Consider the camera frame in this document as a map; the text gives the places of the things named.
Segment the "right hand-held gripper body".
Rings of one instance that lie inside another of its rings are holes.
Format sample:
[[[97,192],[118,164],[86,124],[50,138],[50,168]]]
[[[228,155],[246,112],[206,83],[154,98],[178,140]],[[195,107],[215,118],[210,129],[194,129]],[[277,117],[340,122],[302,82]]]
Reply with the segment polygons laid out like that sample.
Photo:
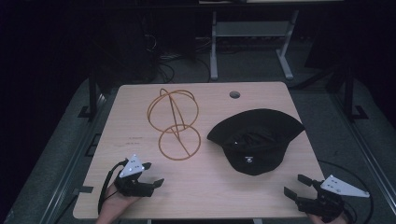
[[[325,223],[331,222],[345,211],[343,196],[369,198],[368,191],[356,188],[349,183],[330,175],[323,181],[313,180],[317,191],[316,199],[297,198],[298,210],[307,214],[319,216]]]

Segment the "black hat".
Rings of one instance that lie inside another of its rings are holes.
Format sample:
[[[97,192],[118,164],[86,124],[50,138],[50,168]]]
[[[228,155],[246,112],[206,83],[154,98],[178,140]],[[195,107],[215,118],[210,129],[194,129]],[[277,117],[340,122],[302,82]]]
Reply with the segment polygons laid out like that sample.
[[[207,139],[219,145],[231,166],[245,175],[274,171],[292,140],[304,131],[294,117],[273,109],[252,109],[218,123]]]

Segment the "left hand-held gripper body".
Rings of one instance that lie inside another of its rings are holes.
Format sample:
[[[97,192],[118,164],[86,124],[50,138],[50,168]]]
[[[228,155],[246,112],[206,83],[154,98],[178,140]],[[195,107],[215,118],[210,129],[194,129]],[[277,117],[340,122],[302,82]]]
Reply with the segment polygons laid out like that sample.
[[[126,160],[118,173],[114,185],[117,191],[126,197],[150,197],[154,192],[153,184],[139,181],[143,174],[142,162],[135,154]]]

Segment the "aluminium frame rail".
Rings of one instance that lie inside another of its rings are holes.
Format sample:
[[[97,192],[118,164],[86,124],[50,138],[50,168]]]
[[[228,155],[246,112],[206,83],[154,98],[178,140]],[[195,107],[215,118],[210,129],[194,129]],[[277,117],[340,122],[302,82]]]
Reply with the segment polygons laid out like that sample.
[[[116,90],[101,93],[96,101],[97,112],[91,119],[79,115],[85,107],[79,100],[85,95],[72,99],[43,155],[42,170],[47,175],[43,191],[49,199],[38,224],[62,224],[74,218],[73,207],[78,195],[89,190],[83,182],[116,94]]]
[[[391,185],[388,177],[386,176],[382,167],[375,158],[375,155],[371,151],[369,144],[364,139],[362,133],[356,125],[356,120],[351,119],[345,112],[343,103],[341,102],[340,98],[336,94],[331,94],[330,99],[332,100],[332,103],[335,106],[339,116],[342,118],[349,132],[352,134],[354,140],[356,141],[363,156],[363,159],[375,180],[375,183],[381,190],[392,213],[396,216],[396,188]]]

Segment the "person's right hand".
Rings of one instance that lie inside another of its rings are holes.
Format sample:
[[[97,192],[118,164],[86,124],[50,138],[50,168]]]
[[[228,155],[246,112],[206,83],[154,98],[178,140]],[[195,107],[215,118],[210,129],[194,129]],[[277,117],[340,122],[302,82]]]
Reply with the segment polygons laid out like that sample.
[[[325,223],[319,216],[312,214],[308,214],[307,216],[313,224],[348,224],[348,218],[344,214],[341,214],[339,217],[328,223]]]

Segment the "grey metal stand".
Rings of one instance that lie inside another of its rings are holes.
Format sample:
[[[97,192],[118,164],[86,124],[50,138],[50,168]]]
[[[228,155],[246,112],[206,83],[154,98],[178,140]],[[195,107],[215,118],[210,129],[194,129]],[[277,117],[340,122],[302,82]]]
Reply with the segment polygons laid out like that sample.
[[[218,13],[212,13],[211,22],[211,50],[210,59],[210,79],[217,80],[218,60],[217,60],[217,38],[218,37],[283,37],[284,43],[276,50],[276,56],[281,65],[286,80],[293,79],[286,59],[286,53],[294,31],[294,27],[299,15],[298,10],[294,10],[288,21],[219,21]]]

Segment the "person's left hand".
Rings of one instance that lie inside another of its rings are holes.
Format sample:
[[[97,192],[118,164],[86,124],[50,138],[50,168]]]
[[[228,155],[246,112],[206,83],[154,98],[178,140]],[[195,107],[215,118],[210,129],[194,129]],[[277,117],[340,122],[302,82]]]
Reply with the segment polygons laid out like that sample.
[[[112,224],[138,200],[140,200],[140,197],[123,196],[117,192],[117,188],[114,185],[110,185],[106,190],[106,200],[95,224]]]

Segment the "black metal stand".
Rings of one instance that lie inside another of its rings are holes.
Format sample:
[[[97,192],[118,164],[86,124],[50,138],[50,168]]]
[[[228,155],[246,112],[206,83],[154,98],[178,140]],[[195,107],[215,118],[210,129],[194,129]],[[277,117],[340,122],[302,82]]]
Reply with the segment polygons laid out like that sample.
[[[354,122],[356,119],[368,119],[368,115],[365,113],[362,106],[353,104],[354,75],[351,65],[345,63],[342,67],[342,71],[345,84],[343,111],[346,118],[350,122]]]
[[[88,78],[89,87],[89,104],[84,105],[78,114],[79,118],[92,121],[98,112],[98,101],[100,99],[100,91],[98,87],[98,78],[94,72],[90,72]]]

